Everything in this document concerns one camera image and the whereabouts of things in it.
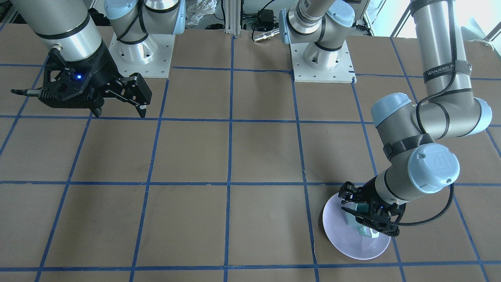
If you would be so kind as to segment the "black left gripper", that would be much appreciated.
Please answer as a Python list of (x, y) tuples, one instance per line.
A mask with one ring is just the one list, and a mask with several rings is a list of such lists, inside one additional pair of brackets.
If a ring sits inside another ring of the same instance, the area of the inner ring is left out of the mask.
[[(385, 202), (377, 194), (375, 182), (369, 181), (362, 187), (355, 187), (352, 182), (345, 182), (339, 189), (338, 197), (342, 199), (342, 210), (356, 217), (356, 221), (387, 236), (396, 237), (400, 234), (398, 225), (405, 212), (405, 204), (398, 205), (391, 201)], [(347, 203), (365, 203), (369, 211), (360, 213), (346, 208)]]

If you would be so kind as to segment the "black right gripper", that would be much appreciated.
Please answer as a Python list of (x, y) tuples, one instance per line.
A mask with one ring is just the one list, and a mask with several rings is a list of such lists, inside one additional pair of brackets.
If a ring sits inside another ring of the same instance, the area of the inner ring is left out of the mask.
[(43, 71), (38, 100), (52, 108), (88, 108), (100, 118), (105, 98), (133, 105), (141, 118), (151, 103), (152, 91), (141, 73), (123, 77), (104, 42), (85, 59), (70, 62), (54, 44)]

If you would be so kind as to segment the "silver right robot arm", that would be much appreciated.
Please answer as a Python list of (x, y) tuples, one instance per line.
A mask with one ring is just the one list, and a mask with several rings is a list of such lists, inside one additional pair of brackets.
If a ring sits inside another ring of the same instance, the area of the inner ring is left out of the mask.
[(115, 33), (107, 46), (81, 0), (14, 0), (24, 20), (48, 47), (40, 88), (12, 93), (52, 108), (89, 109), (100, 117), (105, 99), (135, 107), (144, 118), (152, 90), (145, 78), (166, 78), (172, 42), (186, 26), (184, 0), (106, 0)]

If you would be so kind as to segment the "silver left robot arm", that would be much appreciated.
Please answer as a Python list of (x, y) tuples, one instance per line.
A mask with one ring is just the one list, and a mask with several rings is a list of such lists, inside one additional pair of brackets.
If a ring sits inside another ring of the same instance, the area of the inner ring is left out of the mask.
[[(369, 230), (398, 236), (400, 226), (418, 226), (440, 218), (451, 206), (460, 164), (439, 139), (462, 137), (485, 130), (492, 109), (475, 98), (472, 66), (467, 61), (453, 0), (412, 0), (426, 98), (413, 104), (404, 93), (379, 99), (371, 108), (374, 126), (391, 165), (362, 187), (340, 187), (341, 215), (362, 233)], [(406, 204), (444, 187), (449, 198), (430, 219), (404, 223)]]

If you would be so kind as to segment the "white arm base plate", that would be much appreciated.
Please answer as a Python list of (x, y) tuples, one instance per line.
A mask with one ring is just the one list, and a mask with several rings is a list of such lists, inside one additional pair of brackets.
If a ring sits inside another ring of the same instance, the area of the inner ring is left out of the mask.
[(176, 36), (150, 34), (145, 41), (127, 45), (113, 34), (108, 48), (121, 75), (140, 73), (144, 78), (168, 78)]
[(315, 43), (292, 43), (290, 57), (295, 82), (357, 82), (347, 42), (333, 52), (322, 50)]

